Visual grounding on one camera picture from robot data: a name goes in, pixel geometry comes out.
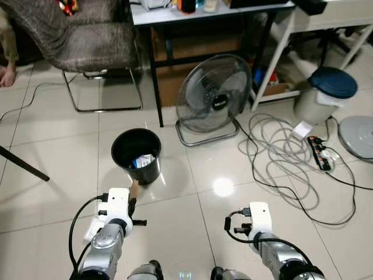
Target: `white table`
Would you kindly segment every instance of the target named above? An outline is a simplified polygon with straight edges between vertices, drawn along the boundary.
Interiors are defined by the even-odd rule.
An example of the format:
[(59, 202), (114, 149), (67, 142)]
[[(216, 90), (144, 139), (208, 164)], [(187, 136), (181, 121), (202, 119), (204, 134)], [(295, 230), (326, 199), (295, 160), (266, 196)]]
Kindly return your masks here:
[(256, 53), (256, 59), (255, 59), (254, 67), (253, 67), (253, 69), (255, 69), (256, 65), (259, 64), (259, 61), (261, 60), (263, 56), (264, 46), (266, 45), (267, 39), (269, 37), (270, 28), (272, 26), (273, 20), (275, 19), (275, 16), (277, 15), (277, 12), (288, 10), (288, 9), (294, 9), (294, 7), (295, 5), (291, 1), (288, 1), (286, 4), (280, 4), (280, 5), (266, 5), (266, 6), (255, 6), (255, 7), (249, 7), (249, 8), (240, 8), (240, 9), (229, 9), (223, 3), (222, 0), (218, 0), (217, 9), (215, 13), (204, 13), (202, 9), (197, 9), (196, 12), (186, 15), (175, 8), (156, 9), (156, 10), (151, 10), (148, 12), (140, 5), (131, 5), (133, 25), (136, 28), (143, 28), (147, 30), (147, 38), (146, 38), (147, 47), (148, 47), (148, 52), (149, 52), (150, 67), (152, 70), (154, 94), (156, 97), (157, 111), (158, 111), (160, 126), (163, 127), (163, 118), (162, 118), (162, 111), (161, 111), (161, 102), (160, 102), (160, 96), (159, 96), (156, 68), (163, 67), (163, 66), (202, 61), (203, 57), (205, 56), (198, 56), (198, 57), (193, 57), (193, 58), (168, 59), (167, 61), (155, 62), (154, 53), (153, 53), (151, 27), (166, 26), (166, 25), (171, 25), (176, 22), (177, 23), (188, 23), (188, 22), (195, 22), (195, 21), (207, 21), (210, 19), (217, 19), (217, 18), (223, 18), (223, 17), (226, 18), (229, 16), (247, 15), (247, 14), (254, 14), (254, 13), (268, 13), (268, 20), (266, 22), (266, 27), (263, 32), (261, 42), (259, 43), (258, 52)]
[(257, 94), (252, 93), (254, 103), (251, 110), (255, 111), (260, 102), (296, 96), (299, 91), (263, 96), (272, 72), (288, 44), (292, 33), (307, 32), (321, 29), (331, 29), (346, 26), (370, 25), (355, 43), (345, 57), (340, 69), (344, 69), (355, 56), (367, 37), (373, 31), (373, 0), (326, 0), (328, 2), (323, 14), (308, 16), (301, 9), (295, 8), (288, 16), (273, 25), (272, 35), (279, 42)]

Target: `chrome chair leg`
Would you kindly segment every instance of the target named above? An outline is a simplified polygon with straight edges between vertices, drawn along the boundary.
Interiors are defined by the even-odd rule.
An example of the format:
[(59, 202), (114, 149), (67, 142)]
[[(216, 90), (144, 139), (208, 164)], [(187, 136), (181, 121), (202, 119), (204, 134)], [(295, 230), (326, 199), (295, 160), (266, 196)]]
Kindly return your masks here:
[(131, 74), (131, 78), (132, 78), (132, 82), (133, 82), (133, 85), (135, 86), (136, 88), (136, 91), (138, 93), (138, 96), (139, 96), (139, 99), (140, 99), (140, 103), (141, 105), (140, 106), (137, 106), (137, 107), (123, 107), (123, 108), (108, 108), (108, 109), (104, 109), (104, 108), (97, 108), (97, 109), (87, 109), (87, 110), (82, 110), (82, 109), (79, 109), (74, 101), (74, 97), (72, 95), (72, 92), (71, 92), (71, 88), (70, 88), (70, 85), (69, 85), (69, 82), (66, 78), (66, 74), (65, 74), (65, 71), (62, 71), (62, 78), (65, 82), (65, 85), (66, 85), (66, 89), (68, 91), (68, 94), (69, 94), (69, 97), (71, 99), (71, 102), (72, 102), (72, 105), (73, 105), (73, 108), (75, 109), (75, 111), (77, 111), (78, 113), (102, 113), (102, 112), (115, 112), (115, 111), (132, 111), (132, 110), (141, 110), (143, 108), (143, 102), (142, 102), (142, 97), (141, 97), (141, 93), (140, 93), (140, 90), (137, 86), (137, 83), (135, 81), (135, 78), (133, 77), (133, 73), (132, 73), (132, 70), (130, 69), (129, 70), (129, 73)]

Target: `gray fabric chair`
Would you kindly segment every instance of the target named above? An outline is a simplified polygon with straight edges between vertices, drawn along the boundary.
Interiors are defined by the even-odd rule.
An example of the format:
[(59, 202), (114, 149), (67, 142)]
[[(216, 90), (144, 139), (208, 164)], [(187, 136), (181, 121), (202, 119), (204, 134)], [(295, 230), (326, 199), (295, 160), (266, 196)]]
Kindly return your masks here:
[[(117, 0), (81, 0), (82, 14), (78, 20), (64, 15), (55, 0), (0, 0), (0, 6), (35, 41), (48, 62), (62, 70), (62, 77), (76, 111), (80, 113), (142, 109), (142, 99), (132, 68), (138, 59), (132, 26), (110, 22), (113, 3)], [(95, 7), (88, 11), (88, 2)], [(95, 17), (97, 5), (102, 9)], [(98, 72), (104, 69), (129, 69), (139, 95), (140, 106), (130, 108), (81, 110), (66, 79), (65, 72)]]

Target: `tile floor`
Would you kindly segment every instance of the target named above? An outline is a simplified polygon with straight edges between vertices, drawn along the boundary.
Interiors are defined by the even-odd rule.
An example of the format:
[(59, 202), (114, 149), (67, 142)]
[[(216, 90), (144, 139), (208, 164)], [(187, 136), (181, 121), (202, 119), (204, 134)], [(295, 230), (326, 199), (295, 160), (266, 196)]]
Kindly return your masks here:
[[(360, 90), (348, 106), (336, 112), (339, 120), (355, 114), (373, 116), (372, 64), (373, 48), (364, 46), (348, 68)], [(61, 73), (45, 61), (20, 68), (14, 87), (0, 89), (0, 114), (27, 104), (36, 86), (44, 82), (61, 83)], [(126, 92), (125, 100), (136, 102), (131, 86), (81, 77), (73, 81), (82, 107), (102, 104), (107, 95), (120, 91)], [(272, 279), (259, 257), (223, 230), (227, 214), (251, 201), (269, 203), (274, 232), (300, 246), (327, 279), (373, 279), (373, 192), (357, 190), (357, 212), (346, 226), (313, 223), (278, 194), (254, 182), (247, 157), (237, 149), (245, 139), (242, 132), (233, 139), (186, 148), (174, 128), (174, 108), (163, 110), (165, 127), (159, 128), (148, 74), (140, 89), (142, 111), (81, 115), (73, 111), (63, 85), (44, 85), (31, 107), (7, 116), (0, 124), (0, 145), (51, 177), (44, 183), (0, 158), (0, 279), (68, 279), (72, 270), (67, 248), (71, 219), (89, 198), (111, 187), (130, 186), (127, 175), (111, 159), (111, 145), (120, 133), (135, 127), (148, 128), (160, 137), (162, 174), (142, 190), (135, 217), (147, 219), (148, 226), (135, 228), (125, 240), (116, 279), (125, 279), (135, 267), (154, 258), (161, 262), (165, 279), (209, 279), (215, 265), (234, 267), (252, 279)], [(294, 121), (293, 103), (264, 104), (255, 113)], [(252, 116), (246, 109), (238, 120), (246, 128)], [(335, 124), (330, 124), (330, 130), (329, 145), (349, 163), (357, 184), (373, 187), (373, 165), (344, 150)], [(325, 126), (316, 127), (315, 132), (324, 137)], [(263, 154), (257, 168), (264, 171), (268, 160)], [(318, 207), (310, 214), (336, 221), (349, 213), (350, 187), (309, 169), (307, 175), (320, 196)], [(341, 165), (335, 175), (349, 179)], [(274, 170), (273, 176), (277, 184), (297, 191), (303, 188), (280, 170)], [(231, 195), (217, 195), (213, 184), (220, 178), (233, 182)], [(307, 196), (304, 202), (313, 205), (315, 196)], [(76, 254), (83, 247), (82, 237), (94, 209), (92, 205), (78, 221)]]

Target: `tangled cable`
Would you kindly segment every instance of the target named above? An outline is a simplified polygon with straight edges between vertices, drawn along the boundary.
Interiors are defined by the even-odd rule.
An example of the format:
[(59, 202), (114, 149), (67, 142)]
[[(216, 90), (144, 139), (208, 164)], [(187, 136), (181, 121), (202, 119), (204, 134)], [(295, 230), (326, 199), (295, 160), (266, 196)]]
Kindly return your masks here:
[[(266, 126), (269, 124), (276, 124), (278, 126), (277, 129), (266, 129)], [(248, 159), (251, 163), (252, 168), (252, 175), (254, 180), (264, 186), (270, 187), (276, 190), (284, 200), (286, 200), (292, 206), (303, 210), (307, 217), (310, 220), (318, 222), (323, 225), (329, 226), (339, 226), (347, 223), (351, 218), (354, 216), (356, 212), (356, 202), (355, 202), (355, 193), (356, 193), (356, 182), (355, 177), (351, 169), (348, 167), (346, 162), (340, 157), (340, 155), (332, 148), (331, 149), (339, 155), (340, 159), (342, 160), (343, 164), (349, 170), (351, 175), (352, 183), (347, 183), (341, 180), (337, 180), (343, 184), (350, 185), (353, 187), (353, 195), (352, 195), (352, 210), (348, 217), (343, 218), (339, 222), (324, 222), (318, 219), (313, 218), (308, 211), (313, 210), (317, 207), (320, 197), (317, 193), (314, 186), (311, 184), (311, 181), (308, 177), (307, 171), (305, 168), (311, 169), (318, 173), (325, 173), (329, 177), (336, 180), (336, 178), (329, 174), (329, 172), (321, 171), (316, 167), (310, 164), (310, 161), (313, 160), (312, 150), (309, 146), (308, 142), (303, 140), (298, 140), (297, 138), (293, 137), (291, 132), (293, 130), (292, 125), (282, 119), (276, 118), (270, 114), (256, 114), (249, 120), (248, 128), (249, 133), (247, 133), (242, 126), (240, 125), (241, 130), (247, 136), (247, 139), (243, 140), (238, 144), (238, 149), (241, 153), (248, 156)], [(259, 135), (255, 135), (254, 132), (259, 128)], [(250, 152), (250, 148), (254, 147), (254, 152)], [(255, 160), (257, 156), (261, 153), (266, 152), (268, 153), (269, 163), (266, 165), (266, 176), (262, 174), (257, 167), (255, 166)], [(292, 177), (306, 186), (306, 192), (304, 195), (299, 196), (292, 188), (287, 186), (281, 186), (276, 183), (276, 180), (272, 176), (270, 170), (271, 166), (276, 166), (278, 169), (282, 170), (286, 175)], [(332, 160), (332, 170), (335, 169), (335, 164)], [(311, 207), (305, 207), (303, 204), (303, 199), (305, 199), (311, 192), (313, 192), (316, 196), (315, 205)]]

